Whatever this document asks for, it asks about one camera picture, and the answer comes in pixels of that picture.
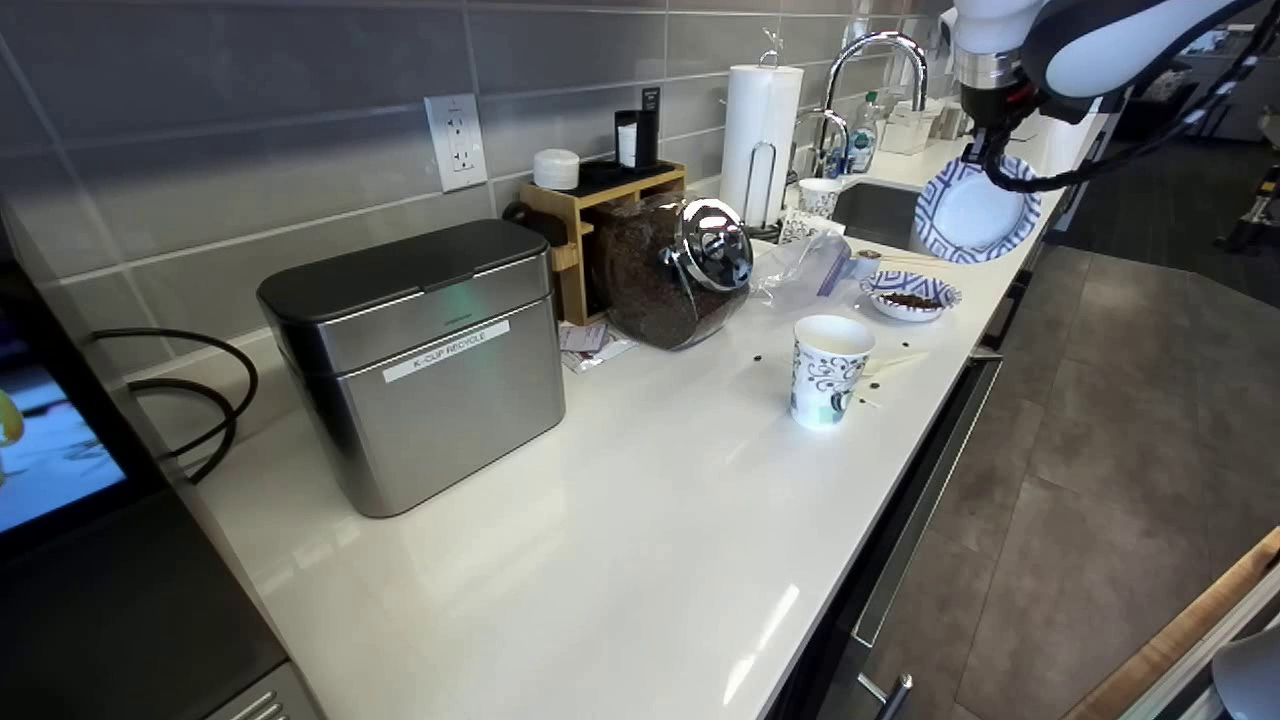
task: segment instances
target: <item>blue and white plate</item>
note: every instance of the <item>blue and white plate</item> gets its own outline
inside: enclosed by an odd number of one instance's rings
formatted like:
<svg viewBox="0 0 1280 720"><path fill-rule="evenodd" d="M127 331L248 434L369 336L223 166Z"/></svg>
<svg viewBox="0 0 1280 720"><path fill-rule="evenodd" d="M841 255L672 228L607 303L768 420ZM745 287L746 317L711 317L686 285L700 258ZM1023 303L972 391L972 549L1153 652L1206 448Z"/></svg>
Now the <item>blue and white plate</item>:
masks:
<svg viewBox="0 0 1280 720"><path fill-rule="evenodd" d="M1023 160L1003 160L1003 176L1033 176ZM1033 241L1040 195L1003 190L979 162L952 160L916 200L916 246L949 263L990 263Z"/></svg>
<svg viewBox="0 0 1280 720"><path fill-rule="evenodd" d="M961 291L943 281L916 276L916 271L875 271L866 281L866 300L887 318L932 322L961 300Z"/></svg>

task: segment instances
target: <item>white countertop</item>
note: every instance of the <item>white countertop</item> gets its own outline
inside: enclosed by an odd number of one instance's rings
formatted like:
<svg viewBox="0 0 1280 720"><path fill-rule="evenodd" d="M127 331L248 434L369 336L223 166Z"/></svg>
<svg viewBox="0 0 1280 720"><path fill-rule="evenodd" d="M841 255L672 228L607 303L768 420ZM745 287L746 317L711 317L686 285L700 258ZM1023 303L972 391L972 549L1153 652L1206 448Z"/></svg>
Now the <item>white countertop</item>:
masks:
<svg viewBox="0 0 1280 720"><path fill-rule="evenodd" d="M881 155L872 179L919 189L952 155ZM351 512L300 398L199 504L332 720L758 717L1026 242L884 255L965 303L875 318L866 402L832 434L786 420L793 318L819 303L758 291L700 346L569 372L558 428L398 521Z"/></svg>

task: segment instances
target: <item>stainless steel bread box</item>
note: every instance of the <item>stainless steel bread box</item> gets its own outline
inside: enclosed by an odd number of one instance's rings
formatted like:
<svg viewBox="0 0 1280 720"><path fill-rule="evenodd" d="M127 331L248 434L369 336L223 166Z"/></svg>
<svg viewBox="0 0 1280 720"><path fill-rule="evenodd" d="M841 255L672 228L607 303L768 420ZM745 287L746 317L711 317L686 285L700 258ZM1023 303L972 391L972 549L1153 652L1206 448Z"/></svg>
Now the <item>stainless steel bread box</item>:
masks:
<svg viewBox="0 0 1280 720"><path fill-rule="evenodd" d="M259 285L343 493L396 516L564 415L546 242L484 218Z"/></svg>

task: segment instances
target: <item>black cable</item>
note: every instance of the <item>black cable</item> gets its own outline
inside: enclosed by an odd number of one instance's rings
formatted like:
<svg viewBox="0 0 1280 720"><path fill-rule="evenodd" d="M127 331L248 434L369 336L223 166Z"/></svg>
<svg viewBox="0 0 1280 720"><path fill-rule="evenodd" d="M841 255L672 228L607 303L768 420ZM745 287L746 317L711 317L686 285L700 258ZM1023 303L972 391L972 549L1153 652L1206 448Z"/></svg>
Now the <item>black cable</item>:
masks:
<svg viewBox="0 0 1280 720"><path fill-rule="evenodd" d="M243 368L243 395L241 402L230 409L230 415L241 420L243 409L255 398L255 389L259 389L259 374L255 374L255 362L226 340L214 340L214 336L204 336L204 331L182 331L182 327L101 327L101 331L88 331L88 340L155 340L155 336L168 336L168 340L189 340L189 345L208 345L208 346L220 346L226 350L230 361L241 361ZM196 441L172 448L168 456L182 456L199 442L208 442L210 434L220 434L223 423L210 423L208 432L199 432Z"/></svg>
<svg viewBox="0 0 1280 720"><path fill-rule="evenodd" d="M214 463L226 460L230 442L235 442L235 409L223 391L208 389L208 384L192 384L192 378L172 378L172 374L155 374L155 378L130 378L127 395L146 395L146 391L189 391L199 395L208 402L220 409L220 442L210 448L210 456L204 456L204 463L196 471L189 471L192 485L199 485Z"/></svg>
<svg viewBox="0 0 1280 720"><path fill-rule="evenodd" d="M208 441L220 434L214 450L192 471L192 485L199 485L235 442L235 432L241 432L241 415L248 413L248 402L255 398L255 389L259 389L259 372L255 362L226 340L214 340L214 336L204 336L204 331L182 331L182 327L101 327L101 331L88 331L90 345L101 340L189 340L189 345L208 345L208 346L220 346L226 350L241 368L243 368L243 395L241 402L230 402L223 391L208 389L208 384L192 384L192 378L130 378L124 384L130 395L141 391L192 391L192 395L204 395L220 409L220 423L210 423L208 432L182 441L180 448L168 448L162 460L177 460Z"/></svg>
<svg viewBox="0 0 1280 720"><path fill-rule="evenodd" d="M990 176L994 189L1008 189L1008 190L1055 190L1055 189L1104 176L1104 173L1129 162L1130 155L1153 155L1164 144L1172 144L1176 135L1184 135L1187 128L1194 128L1204 114L1213 114L1226 98L1226 91L1219 91L1219 89L1225 84L1245 84L1253 74L1257 61L1261 61L1261 52L1275 40L1275 33L1280 33L1280 0L1271 0L1269 16L1257 25L1257 33L1245 42L1245 52L1230 61L1226 71L1219 71L1219 78L1206 89L1204 98L1194 98L1187 111L1178 111L1161 135L1153 135L1142 144L1130 144L1130 147L1124 147L1117 155L1079 162L1079 166L1060 173L1060 176L1026 176L1026 179L1003 173L1001 155L1003 155L1008 138L986 144L976 160Z"/></svg>

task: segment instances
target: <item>patterned mug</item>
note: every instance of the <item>patterned mug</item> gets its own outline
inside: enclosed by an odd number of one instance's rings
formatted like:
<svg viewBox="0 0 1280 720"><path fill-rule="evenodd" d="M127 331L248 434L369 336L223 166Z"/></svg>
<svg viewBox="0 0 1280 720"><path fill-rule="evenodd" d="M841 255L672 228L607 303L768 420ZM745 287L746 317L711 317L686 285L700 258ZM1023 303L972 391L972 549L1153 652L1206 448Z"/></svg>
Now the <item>patterned mug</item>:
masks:
<svg viewBox="0 0 1280 720"><path fill-rule="evenodd" d="M850 384L866 368L875 331L849 317L803 317L794 322L793 415L803 428L841 428Z"/></svg>

